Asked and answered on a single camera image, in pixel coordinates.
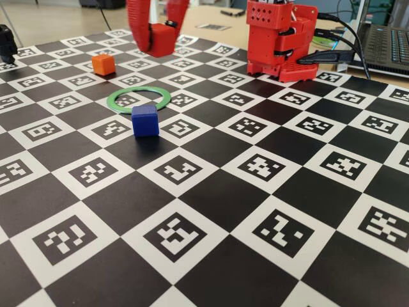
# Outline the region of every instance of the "desk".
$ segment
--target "desk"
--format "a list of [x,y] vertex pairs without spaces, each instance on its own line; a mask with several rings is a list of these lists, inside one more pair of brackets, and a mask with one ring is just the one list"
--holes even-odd
[[[231,10],[232,12],[240,11],[237,9],[218,8],[214,6],[197,6],[195,8],[190,8],[186,14],[185,22],[183,23],[182,33],[208,40],[216,40],[247,50],[249,26],[245,22],[245,15],[241,17],[230,17],[220,14],[220,10]],[[224,31],[196,28],[197,25],[206,23],[230,26],[231,28]],[[333,22],[326,20],[317,21],[317,26],[322,29],[330,29],[334,25]],[[315,50],[323,49],[311,44],[310,53]],[[320,68],[324,70],[334,70],[334,65],[320,65]],[[360,70],[349,68],[348,73],[356,77],[366,78],[363,71]],[[409,88],[409,79],[403,77],[394,77],[391,75],[371,72],[371,78],[375,81]]]

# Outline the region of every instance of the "black square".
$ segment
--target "black square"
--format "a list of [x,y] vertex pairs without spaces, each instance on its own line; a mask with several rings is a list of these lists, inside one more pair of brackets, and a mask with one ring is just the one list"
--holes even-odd
[[293,85],[291,85],[289,88],[293,88],[294,90],[298,91],[304,91],[306,93],[310,93],[316,96],[321,96],[324,97],[325,95],[328,95],[331,91],[336,89],[335,86],[325,84],[322,82],[318,81],[299,81]]
[[364,120],[361,125],[372,128],[374,130],[385,132],[387,134],[392,134],[397,127],[397,123],[390,122],[388,120],[384,120],[372,115]]
[[174,184],[181,184],[191,176],[199,173],[202,168],[178,155],[154,170]]
[[335,98],[351,102],[352,104],[359,104],[364,101],[365,96],[350,93],[348,91],[340,91],[339,94],[335,96]]
[[405,253],[409,250],[409,223],[376,207],[369,209],[358,229]]
[[231,90],[231,88],[210,80],[204,80],[185,88],[185,90],[191,91],[199,96],[206,97],[207,99],[212,99],[227,92],[228,90]]
[[98,157],[92,161],[89,161],[75,169],[69,171],[69,174],[73,176],[84,187],[89,187],[97,182],[111,176],[118,170],[110,165],[107,161]]
[[75,129],[81,129],[110,116],[112,116],[112,111],[96,102],[57,115]]
[[404,306],[409,301],[405,266],[339,232],[302,281],[340,306]]
[[209,126],[216,127],[238,114],[239,111],[209,100],[183,113]]
[[377,98],[366,109],[368,111],[396,118],[397,120],[409,122],[409,105],[400,102]]
[[0,123],[4,129],[12,130],[50,116],[51,113],[44,110],[38,104],[30,104],[0,114]]
[[20,159],[3,164],[0,166],[0,187],[24,178],[32,173],[33,171],[31,171],[31,169],[29,169]]
[[385,83],[366,80],[353,75],[343,84],[343,88],[349,88],[350,90],[359,91],[372,96],[379,96],[387,86],[388,84]]
[[246,112],[264,118],[265,120],[269,120],[270,122],[284,125],[286,122],[296,117],[296,115],[300,114],[301,110],[266,99],[246,110]]
[[244,134],[245,136],[255,136],[257,133],[262,131],[267,125],[259,123],[256,120],[251,120],[250,118],[243,117],[237,122],[229,126],[230,129]]
[[95,239],[96,235],[77,216],[71,216],[33,241],[47,260],[56,265]]
[[176,212],[143,237],[170,261],[176,262],[205,236],[204,231]]
[[112,139],[125,131],[130,130],[128,126],[125,126],[123,123],[120,123],[117,120],[107,122],[97,128],[92,129],[92,131],[98,134],[103,139]]
[[317,120],[315,118],[308,116],[304,118],[301,122],[296,124],[296,126],[306,131],[310,131],[320,136],[323,136],[334,125],[332,125],[331,123],[326,123],[323,120]]
[[382,166],[365,193],[409,212],[409,175]]
[[75,131],[38,145],[29,152],[47,169],[54,171],[99,149],[97,144]]
[[0,244],[0,297],[2,307],[14,307],[41,286],[10,242]]
[[284,127],[278,128],[257,143],[257,146],[299,165],[304,165],[324,145],[324,142]]
[[219,169],[179,199],[231,232],[267,197],[258,187]]
[[369,159],[384,163],[396,146],[396,141],[354,127],[345,127],[330,144]]
[[210,130],[182,147],[210,163],[222,167],[251,145],[218,130]]
[[337,122],[350,123],[361,112],[361,109],[323,98],[309,107],[307,111]]
[[366,163],[347,157],[339,152],[332,152],[320,166],[338,175],[355,180],[365,168]]
[[116,233],[123,235],[172,200],[174,196],[135,171],[83,202]]
[[192,123],[186,122],[185,120],[176,120],[175,122],[170,123],[161,129],[180,139],[195,132],[199,129],[199,127],[193,125]]
[[301,168],[274,192],[274,196],[333,228],[339,226],[360,195],[307,168]]
[[118,239],[45,290],[60,307],[148,307],[169,287],[169,282]]
[[257,153],[238,168],[267,182],[283,170],[285,165]]
[[62,130],[52,122],[45,122],[40,125],[23,130],[22,133],[32,142],[34,142],[61,131]]
[[275,209],[253,234],[294,258],[314,230]]
[[48,174],[0,196],[0,224],[13,237],[77,201],[70,190]]
[[283,86],[279,86],[276,84],[272,84],[269,82],[255,79],[250,82],[247,82],[246,84],[239,86],[238,89],[242,91],[248,91],[249,93],[268,98],[271,95],[274,95],[275,93],[278,93],[279,91],[285,88]]
[[297,282],[228,236],[177,282],[176,288],[196,306],[281,306]]

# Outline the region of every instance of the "green ring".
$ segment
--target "green ring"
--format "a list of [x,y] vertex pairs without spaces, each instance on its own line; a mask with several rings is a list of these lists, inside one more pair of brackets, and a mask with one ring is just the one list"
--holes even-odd
[[132,109],[130,107],[120,107],[119,105],[116,104],[115,100],[122,94],[129,93],[130,91],[152,91],[154,93],[160,94],[163,99],[161,102],[156,104],[156,109],[159,111],[160,109],[163,109],[166,107],[168,103],[171,101],[171,94],[163,89],[163,88],[157,88],[156,86],[135,86],[133,88],[123,88],[122,90],[116,91],[108,96],[107,103],[108,106],[112,109],[115,110],[119,113],[124,113],[124,114],[131,114]]

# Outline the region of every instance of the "black cable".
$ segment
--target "black cable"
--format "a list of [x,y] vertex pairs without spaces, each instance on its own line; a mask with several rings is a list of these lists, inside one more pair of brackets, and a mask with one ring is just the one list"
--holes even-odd
[[98,0],[94,0],[94,2],[95,2],[95,4],[96,4],[96,7],[100,9],[101,14],[102,14],[102,17],[104,18],[105,23],[107,24],[107,27],[108,27],[109,31],[111,31],[112,29],[111,29],[111,27],[109,26],[108,20],[106,19],[105,14],[104,14],[104,11],[102,10],[102,7],[101,7],[100,4],[98,3]]
[[342,24],[344,27],[346,27],[348,30],[351,31],[351,33],[354,35],[355,37],[355,41],[358,44],[358,48],[359,48],[359,53],[360,54],[360,58],[362,61],[362,66],[364,67],[364,72],[365,75],[367,77],[367,79],[371,79],[371,76],[369,75],[369,70],[368,67],[366,65],[366,60],[365,60],[365,56],[364,56],[364,49],[362,48],[362,44],[360,42],[360,39],[358,37],[358,34],[356,34],[356,32],[346,23],[343,22],[341,19],[339,19],[336,16],[330,15],[330,14],[326,14],[326,13],[318,13],[318,19],[323,19],[323,20],[330,20],[330,21],[334,21],[334,22],[339,22],[340,24]]

